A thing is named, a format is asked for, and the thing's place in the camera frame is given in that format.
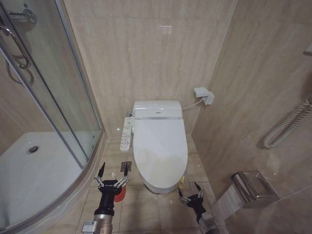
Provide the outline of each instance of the tiled floor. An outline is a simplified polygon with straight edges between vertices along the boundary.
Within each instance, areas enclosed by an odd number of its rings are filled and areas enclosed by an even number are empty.
[[[215,196],[191,136],[187,136],[187,143],[189,158],[182,192],[185,196],[196,194],[194,182],[198,183],[205,190],[204,207],[215,215],[220,232],[227,234],[224,221],[218,218]],[[120,139],[108,139],[102,158],[102,163],[104,161],[106,163],[104,173],[106,178],[110,178],[112,172],[120,178],[121,162],[133,162],[132,170],[129,172],[130,181],[127,184],[126,197],[122,202],[115,203],[113,232],[116,234],[201,234],[193,210],[179,201],[177,190],[164,195],[149,192],[137,171],[132,148],[128,153],[123,153],[119,150],[119,144]],[[89,191],[73,210],[44,233],[80,234],[84,221],[93,220],[93,212],[98,207],[100,196],[101,193],[93,182]]]

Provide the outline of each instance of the red bucket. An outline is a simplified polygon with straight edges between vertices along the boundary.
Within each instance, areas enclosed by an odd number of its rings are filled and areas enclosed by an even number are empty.
[[[121,189],[120,194],[115,195],[115,197],[114,197],[114,202],[120,202],[120,201],[122,201],[122,200],[125,198],[125,196],[126,196],[126,187],[123,187],[123,188]]]

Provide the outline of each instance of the toilet paper holder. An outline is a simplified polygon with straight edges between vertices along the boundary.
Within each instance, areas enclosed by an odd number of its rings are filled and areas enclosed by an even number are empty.
[[[232,176],[243,208],[264,208],[279,200],[278,195],[259,171],[238,172]]]

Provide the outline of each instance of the toilet lid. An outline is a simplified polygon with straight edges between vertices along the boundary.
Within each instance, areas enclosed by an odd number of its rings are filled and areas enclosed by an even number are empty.
[[[136,119],[133,150],[136,166],[148,183],[174,186],[187,164],[183,119]]]

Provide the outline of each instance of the toilet base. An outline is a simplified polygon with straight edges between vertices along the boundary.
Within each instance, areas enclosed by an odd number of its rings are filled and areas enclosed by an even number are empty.
[[[153,194],[168,194],[170,192],[172,192],[174,189],[177,188],[178,186],[178,183],[175,184],[174,186],[171,186],[169,188],[158,188],[158,187],[155,187],[153,185],[151,185],[149,182],[147,182],[143,177],[141,177],[143,182],[144,182],[144,185],[146,186],[146,188],[152,192]]]

